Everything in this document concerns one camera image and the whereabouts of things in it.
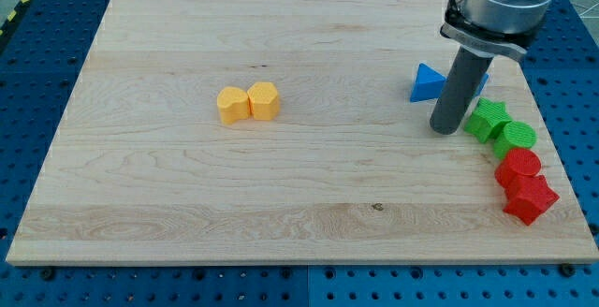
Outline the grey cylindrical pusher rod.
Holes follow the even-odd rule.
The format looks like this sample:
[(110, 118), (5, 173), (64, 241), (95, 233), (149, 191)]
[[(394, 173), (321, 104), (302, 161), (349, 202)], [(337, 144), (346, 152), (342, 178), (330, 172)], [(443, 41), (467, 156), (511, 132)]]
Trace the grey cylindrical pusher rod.
[(436, 133), (450, 135), (457, 131), (492, 59), (492, 55), (459, 48), (430, 117), (430, 127)]

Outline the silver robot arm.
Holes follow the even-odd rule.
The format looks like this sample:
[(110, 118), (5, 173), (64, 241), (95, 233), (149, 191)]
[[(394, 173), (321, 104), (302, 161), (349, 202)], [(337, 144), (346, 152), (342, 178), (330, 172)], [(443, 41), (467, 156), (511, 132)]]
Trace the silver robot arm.
[(430, 117), (431, 128), (454, 133), (496, 56), (521, 61), (552, 0), (447, 0), (443, 37), (460, 48)]

